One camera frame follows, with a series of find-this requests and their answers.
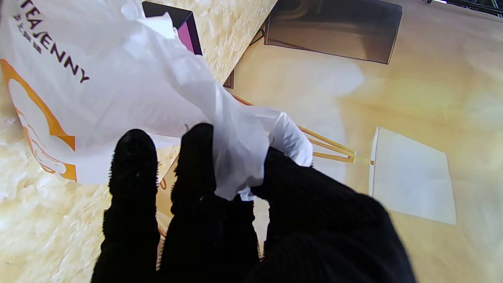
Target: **orange graphic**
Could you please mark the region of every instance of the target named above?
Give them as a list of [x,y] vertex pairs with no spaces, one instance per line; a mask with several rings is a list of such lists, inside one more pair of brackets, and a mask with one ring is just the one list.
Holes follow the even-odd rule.
[[[45,105],[45,103],[42,101],[42,99],[40,99],[40,97],[35,93],[35,91],[33,91],[33,89],[28,85],[28,83],[23,78],[21,78],[19,76],[19,74],[16,72],[16,70],[14,70],[14,68],[6,60],[0,59],[0,67],[2,68],[2,72],[4,73],[4,81],[5,81],[5,85],[7,87],[7,90],[9,91],[9,93],[10,93],[9,81],[15,80],[25,89],[26,93],[28,94],[28,97],[35,103],[35,105],[37,105],[37,107],[44,114],[44,117],[47,121],[47,125],[49,126],[49,134],[61,139],[63,142],[65,142],[67,145],[69,145],[73,151],[75,151],[75,136],[68,135],[61,128],[59,121],[56,119],[56,117],[54,117],[54,115],[49,110],[47,105]],[[16,107],[16,112],[19,116],[24,117],[24,114],[17,107]],[[37,134],[35,133],[33,128],[30,125],[28,125],[28,127],[30,127],[31,130],[33,131],[33,133],[35,134],[35,136],[37,136]],[[38,160],[38,162],[42,166],[42,169],[44,169],[46,172],[49,172],[51,174],[56,173],[55,170],[49,168],[48,166],[44,165],[41,162],[41,158],[40,158],[40,156],[38,156],[38,151],[33,150],[33,144],[35,144],[40,149],[41,154],[43,154],[46,158],[52,160],[55,163],[61,163],[65,166],[65,168],[66,168],[65,173],[60,174],[63,178],[73,180],[75,182],[77,181],[77,172],[76,172],[75,165],[61,162],[60,160],[57,160],[57,159],[53,158],[52,156],[48,155],[42,149],[42,147],[40,145],[38,145],[37,142],[30,137],[30,135],[28,134],[28,128],[26,128],[24,125],[23,125],[23,130],[25,132],[26,137],[28,138],[28,145],[30,147],[30,151],[35,156],[35,158]]]

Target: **yellow marble texture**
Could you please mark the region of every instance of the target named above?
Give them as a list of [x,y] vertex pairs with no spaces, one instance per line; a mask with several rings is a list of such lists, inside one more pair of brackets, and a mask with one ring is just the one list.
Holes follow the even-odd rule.
[[[161,2],[194,11],[204,53],[224,82],[276,0]],[[32,156],[0,72],[1,282],[89,282],[103,241],[106,185],[48,174]],[[163,176],[179,147],[159,152]]]
[[[377,126],[445,152],[456,225],[390,212],[417,278],[503,282],[503,20],[393,3],[403,17],[389,65],[258,43],[236,66],[231,92],[366,158]],[[314,166],[368,193],[367,165],[314,158]],[[256,214],[262,240],[266,208]]]

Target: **black knit glove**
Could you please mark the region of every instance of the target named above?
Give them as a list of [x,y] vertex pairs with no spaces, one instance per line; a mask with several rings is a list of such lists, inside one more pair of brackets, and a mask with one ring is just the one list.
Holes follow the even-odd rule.
[[198,124],[182,137],[171,196],[174,217],[160,266],[170,282],[237,282],[259,260],[253,203],[214,194],[212,142],[209,124]]
[[91,282],[150,282],[159,232],[155,219],[157,155],[141,130],[117,143],[110,174],[112,204],[104,213],[101,255]]

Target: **black lettering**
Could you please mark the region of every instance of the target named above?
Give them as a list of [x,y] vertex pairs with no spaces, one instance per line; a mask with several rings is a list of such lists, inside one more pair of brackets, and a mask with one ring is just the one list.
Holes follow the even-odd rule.
[[44,35],[42,35],[42,38],[40,38],[40,44],[42,44],[42,46],[45,47],[45,49],[49,50],[49,47],[48,46],[45,46],[45,43],[49,44],[49,40],[52,41],[52,38],[49,36],[49,34],[45,33]]
[[26,19],[28,20],[30,17],[28,17],[28,15],[32,15],[34,16],[35,15],[35,12],[37,12],[37,14],[40,15],[40,11],[37,9],[37,7],[33,6],[33,8],[31,10],[29,10],[25,16],[26,16]]
[[63,61],[63,58],[64,58],[64,55],[66,54],[65,51],[63,51],[61,53],[61,55],[58,54],[58,49],[56,48],[56,42],[54,42],[52,44],[52,48],[51,48],[51,54],[52,53],[56,53],[56,57],[58,57],[58,61],[61,63],[61,61]]
[[68,58],[66,59],[65,63],[64,63],[64,67],[68,67],[68,65],[70,65],[70,68],[71,70],[73,71],[73,75],[77,75],[77,71],[78,71],[78,65],[75,65],[75,68],[73,67],[73,62],[71,61],[71,57],[68,56]]
[[83,68],[80,68],[80,70],[82,71],[82,79],[80,80],[80,83],[82,83],[83,81],[87,81],[89,80],[89,77],[86,77],[84,74],[86,72],[84,72],[84,69]]
[[28,22],[31,24],[30,29],[33,30],[36,26],[42,23],[43,20],[28,20]]
[[35,41],[33,41],[33,48],[37,50],[38,53],[42,54],[42,49],[35,43]]
[[33,2],[31,2],[31,0],[26,0],[24,3],[21,4],[21,8],[24,9],[26,7],[26,5],[28,5],[28,3],[30,3],[31,5],[33,5]]
[[23,33],[23,36],[24,36],[24,37],[25,37],[28,41],[30,41],[30,42],[31,42],[31,37],[30,37],[30,35],[29,35],[26,31]]

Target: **marble surface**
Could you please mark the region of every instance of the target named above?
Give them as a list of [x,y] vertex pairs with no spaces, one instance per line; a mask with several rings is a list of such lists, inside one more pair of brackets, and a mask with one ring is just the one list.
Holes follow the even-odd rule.
[[[231,92],[366,158],[377,126],[446,153],[456,224],[390,211],[417,278],[503,282],[503,20],[393,3],[403,17],[389,65],[258,43],[236,66]],[[367,165],[314,158],[314,166],[368,193]],[[262,240],[266,209],[256,213]]]
[[[161,3],[194,11],[204,57],[223,83],[275,1]],[[159,152],[160,176],[178,151],[174,147]],[[2,282],[89,282],[103,241],[108,188],[68,182],[40,168],[1,74],[0,171]]]

